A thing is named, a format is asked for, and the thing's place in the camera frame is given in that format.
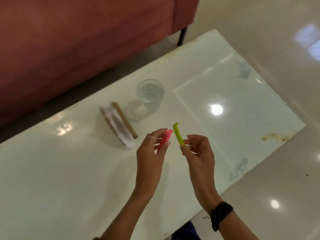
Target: black wristband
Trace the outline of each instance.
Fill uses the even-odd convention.
[[[219,230],[220,222],[226,218],[230,212],[234,212],[233,207],[226,202],[221,202],[210,212],[212,229],[216,232]]]

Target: white table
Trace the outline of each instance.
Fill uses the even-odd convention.
[[[99,107],[116,101],[125,108],[148,78],[164,85],[164,100],[157,112],[131,123],[139,137],[129,149]],[[210,138],[219,193],[305,126],[223,37],[210,31],[3,142],[1,239],[100,236],[134,188],[135,152],[144,136],[177,121],[183,137]],[[161,181],[132,239],[164,239],[200,210],[172,137]]]

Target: silver ring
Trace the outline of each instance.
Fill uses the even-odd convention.
[[[147,139],[152,138],[153,140],[156,141],[156,139],[153,136],[148,136]]]

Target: sofa leg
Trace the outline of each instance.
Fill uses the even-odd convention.
[[[181,30],[179,41],[178,41],[178,47],[183,45],[183,40],[184,40],[184,36],[186,36],[187,28],[188,27]]]

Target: sofa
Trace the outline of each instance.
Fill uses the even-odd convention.
[[[0,0],[0,125],[193,22],[199,0]]]

